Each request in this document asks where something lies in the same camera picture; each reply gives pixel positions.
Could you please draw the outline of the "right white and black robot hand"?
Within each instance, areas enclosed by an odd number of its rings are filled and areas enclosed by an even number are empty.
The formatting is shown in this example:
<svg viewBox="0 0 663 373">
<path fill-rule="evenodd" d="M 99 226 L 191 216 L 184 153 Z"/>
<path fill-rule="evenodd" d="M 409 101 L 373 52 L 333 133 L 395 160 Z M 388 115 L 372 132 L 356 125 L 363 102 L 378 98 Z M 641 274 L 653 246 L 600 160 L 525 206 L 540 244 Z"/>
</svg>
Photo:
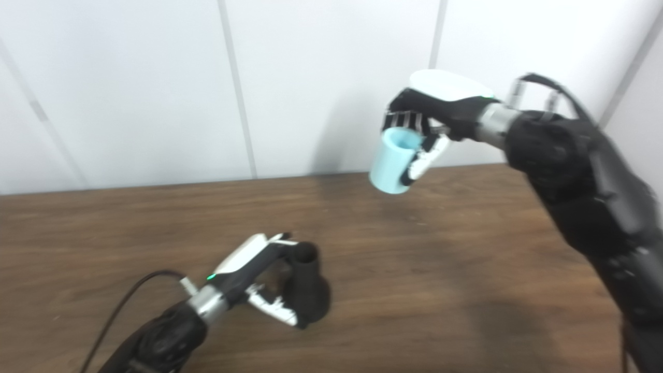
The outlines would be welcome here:
<svg viewBox="0 0 663 373">
<path fill-rule="evenodd" d="M 476 141 L 481 116 L 488 106 L 499 103 L 485 85 L 459 74 L 445 70 L 412 73 L 407 87 L 388 105 L 381 128 L 405 128 L 422 136 L 398 174 L 398 182 L 405 187 L 414 184 L 450 141 Z"/>
</svg>

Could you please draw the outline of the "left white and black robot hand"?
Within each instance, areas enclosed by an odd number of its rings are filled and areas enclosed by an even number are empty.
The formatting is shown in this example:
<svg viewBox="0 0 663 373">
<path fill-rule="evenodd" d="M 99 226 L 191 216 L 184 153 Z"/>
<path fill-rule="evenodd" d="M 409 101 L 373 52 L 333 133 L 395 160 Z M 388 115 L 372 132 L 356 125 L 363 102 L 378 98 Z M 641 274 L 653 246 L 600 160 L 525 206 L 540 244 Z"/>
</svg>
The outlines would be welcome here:
<svg viewBox="0 0 663 373">
<path fill-rule="evenodd" d="M 262 233 L 249 237 L 207 277 L 199 293 L 189 300 L 190 307 L 206 324 L 212 324 L 234 306 L 249 303 L 277 321 L 296 326 L 296 312 L 285 305 L 283 296 L 256 283 L 263 272 L 298 244 L 289 237 L 287 233 L 272 238 Z"/>
</svg>

